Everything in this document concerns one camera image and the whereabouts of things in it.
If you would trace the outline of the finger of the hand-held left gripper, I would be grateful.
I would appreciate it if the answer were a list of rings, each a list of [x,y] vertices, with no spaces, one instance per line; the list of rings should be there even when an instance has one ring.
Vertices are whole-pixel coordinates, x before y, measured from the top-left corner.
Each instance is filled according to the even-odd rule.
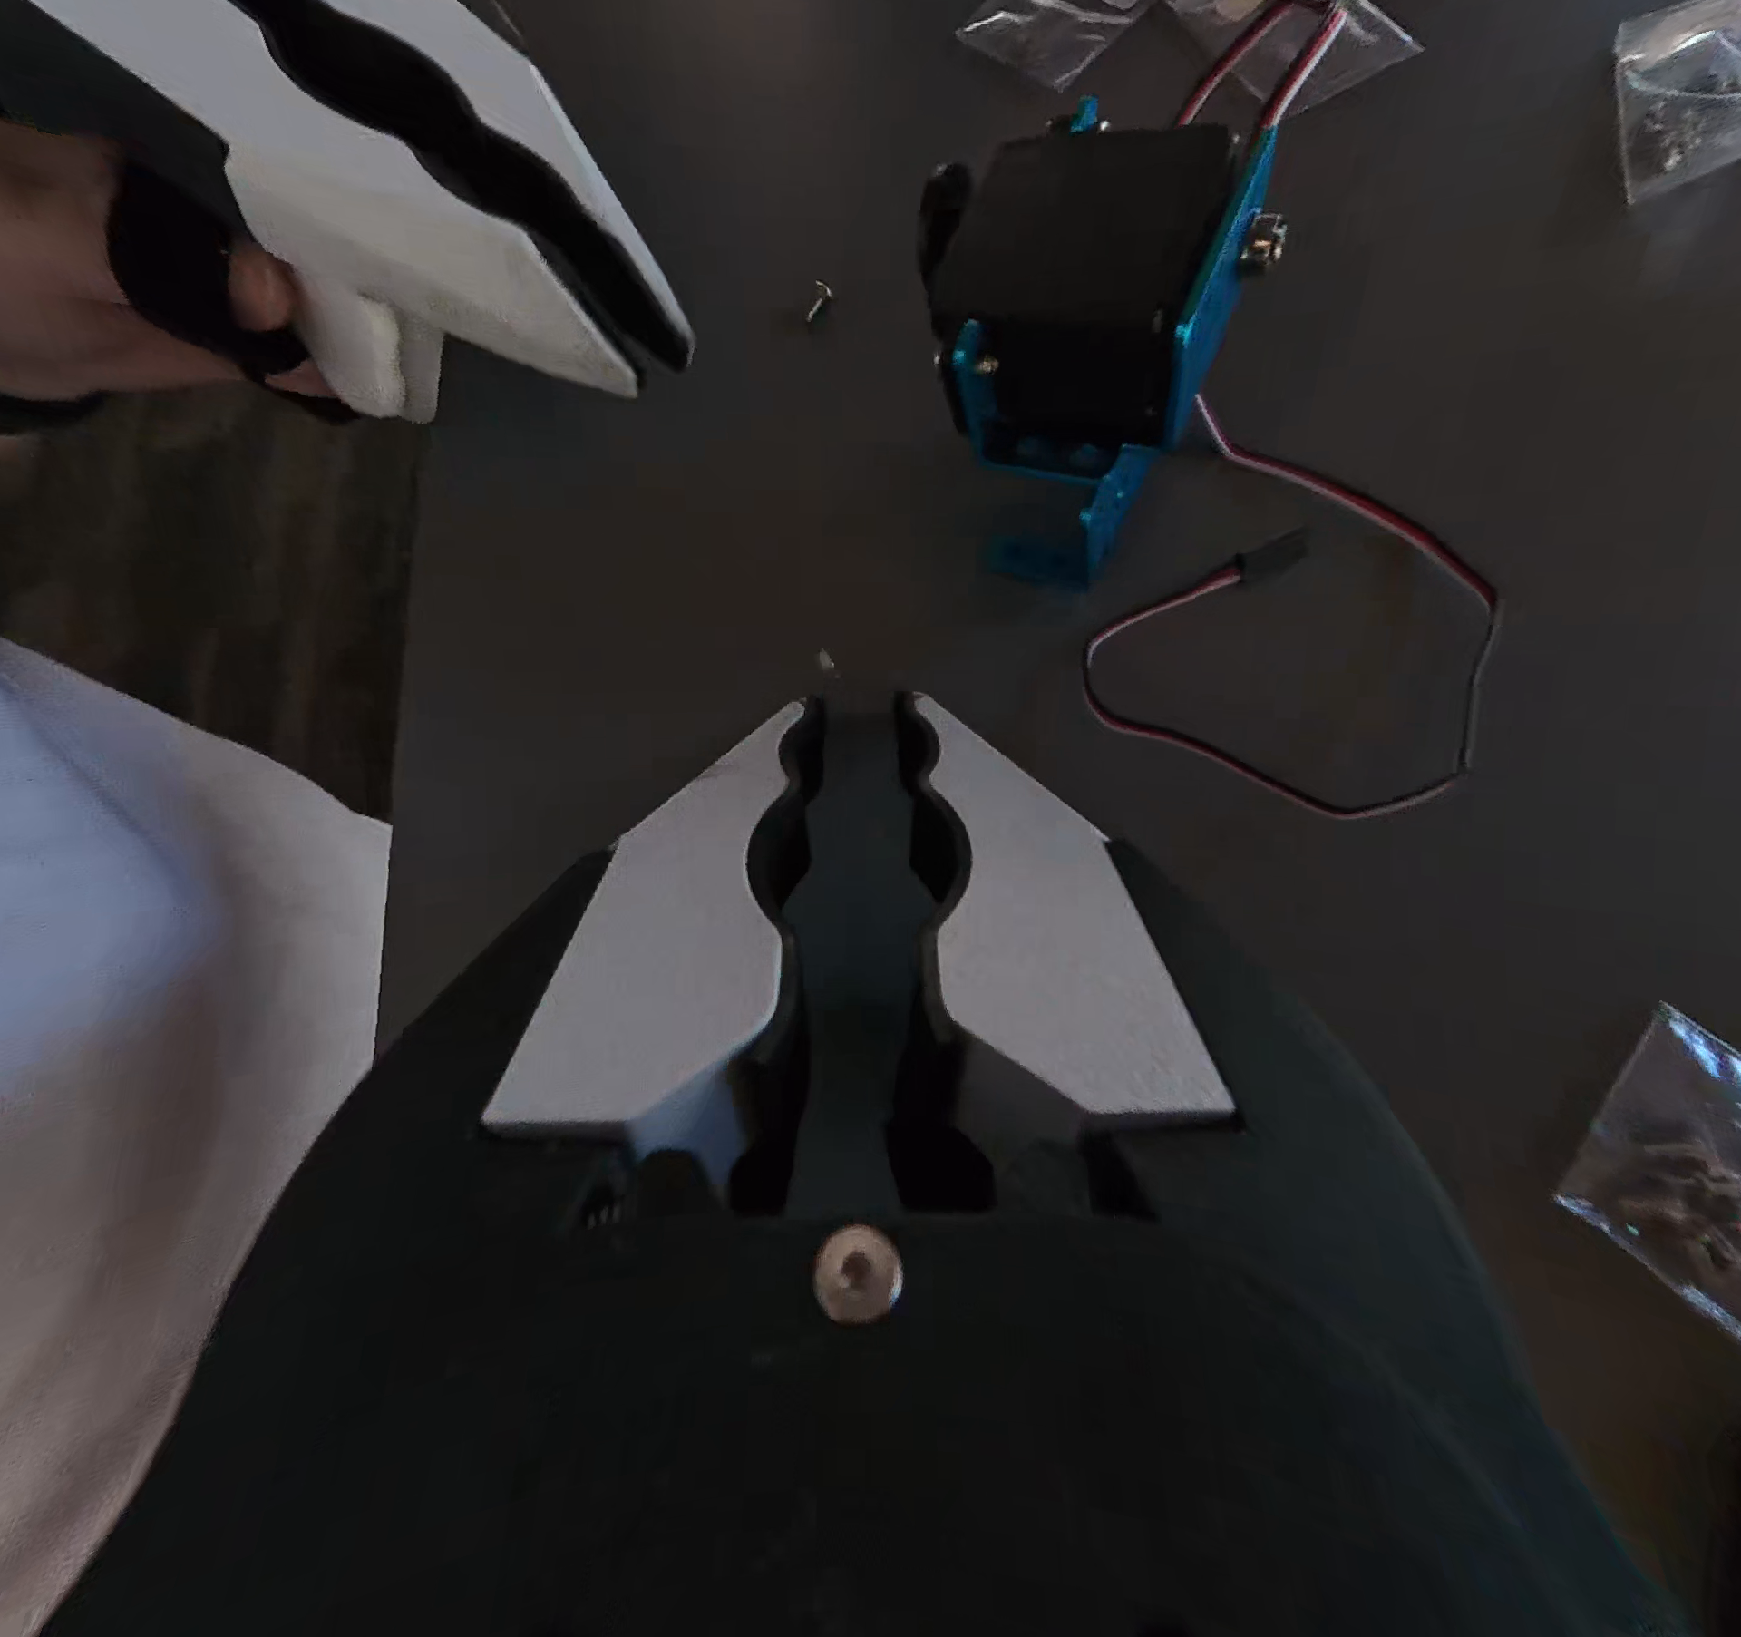
[[[541,374],[685,372],[683,308],[492,0],[234,3],[298,89],[430,180],[338,212],[404,312]]]
[[[221,148],[241,229],[300,280],[296,321],[341,402],[434,402],[447,338],[551,378],[636,399],[641,384],[530,235],[462,204],[396,137],[321,105],[232,0],[4,0],[38,20],[17,61],[49,67],[45,112],[98,131],[138,86],[143,114],[187,118]]]

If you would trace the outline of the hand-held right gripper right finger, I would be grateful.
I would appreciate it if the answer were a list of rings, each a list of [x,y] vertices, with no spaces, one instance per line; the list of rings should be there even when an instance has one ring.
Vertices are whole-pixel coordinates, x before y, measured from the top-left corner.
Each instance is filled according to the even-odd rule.
[[[930,1046],[917,1106],[960,1134],[1226,1127],[1233,1100],[1109,838],[924,693],[894,712]]]

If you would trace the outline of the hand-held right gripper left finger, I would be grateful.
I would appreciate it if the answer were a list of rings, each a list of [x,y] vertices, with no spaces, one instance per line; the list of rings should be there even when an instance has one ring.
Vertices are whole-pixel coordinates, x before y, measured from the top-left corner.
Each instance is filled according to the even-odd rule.
[[[488,1132],[685,1153],[732,1212],[785,1210],[809,1083],[786,904],[822,755],[824,706],[788,702],[619,838]]]

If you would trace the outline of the black servo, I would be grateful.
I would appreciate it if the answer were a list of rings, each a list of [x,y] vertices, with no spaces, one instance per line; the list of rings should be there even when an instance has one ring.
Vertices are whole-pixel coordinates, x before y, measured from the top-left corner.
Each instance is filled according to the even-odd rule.
[[[998,538],[1011,580],[1100,580],[1147,476],[1184,442],[1245,284],[1286,244],[1267,210],[1277,125],[1115,129],[1100,103],[937,169],[917,265],[954,431],[988,470],[1071,508]]]

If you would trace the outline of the dark grey desk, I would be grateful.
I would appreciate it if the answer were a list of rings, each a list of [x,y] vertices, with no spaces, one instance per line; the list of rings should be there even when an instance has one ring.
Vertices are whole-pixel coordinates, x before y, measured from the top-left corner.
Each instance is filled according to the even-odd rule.
[[[1613,40],[1682,0],[1373,0],[1422,54],[1296,116],[1209,397],[1499,591],[1465,782],[1373,823],[1115,736],[1077,650],[1307,497],[1158,474],[1084,595],[990,578],[1028,487],[932,378],[930,169],[1056,99],[981,0],[504,0],[698,336],[639,404],[449,357],[424,468],[383,1032],[571,859],[841,670],[1141,846],[1381,1083],[1622,1538],[1707,1606],[1737,1349],[1552,1191],[1665,1002],[1737,1044],[1737,169],[1630,210]],[[835,293],[815,329],[815,280]]]

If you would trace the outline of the person's left hand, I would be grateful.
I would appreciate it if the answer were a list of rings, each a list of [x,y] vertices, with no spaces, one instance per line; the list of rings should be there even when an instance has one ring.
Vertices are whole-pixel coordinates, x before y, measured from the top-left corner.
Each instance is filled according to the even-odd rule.
[[[2,393],[79,404],[241,384],[224,357],[151,325],[109,265],[115,146],[2,125]]]

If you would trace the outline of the white shirt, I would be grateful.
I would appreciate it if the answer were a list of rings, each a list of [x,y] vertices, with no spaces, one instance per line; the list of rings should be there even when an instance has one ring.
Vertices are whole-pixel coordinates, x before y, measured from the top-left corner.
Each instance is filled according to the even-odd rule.
[[[2,1632],[158,1451],[377,1047],[390,825],[2,648]]]

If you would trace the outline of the clear bag with silver screws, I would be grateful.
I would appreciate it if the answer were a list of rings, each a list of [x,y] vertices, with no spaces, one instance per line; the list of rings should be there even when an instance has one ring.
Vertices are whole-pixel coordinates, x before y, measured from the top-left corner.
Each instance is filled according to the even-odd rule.
[[[1737,1049],[1660,1004],[1552,1200],[1737,1342]]]

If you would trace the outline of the clear bag with dark screws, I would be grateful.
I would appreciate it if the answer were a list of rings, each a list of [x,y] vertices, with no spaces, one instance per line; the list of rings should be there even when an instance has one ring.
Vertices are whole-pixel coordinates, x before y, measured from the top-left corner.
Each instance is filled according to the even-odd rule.
[[[1686,0],[1614,40],[1622,189],[1637,208],[1739,163],[1739,0]]]

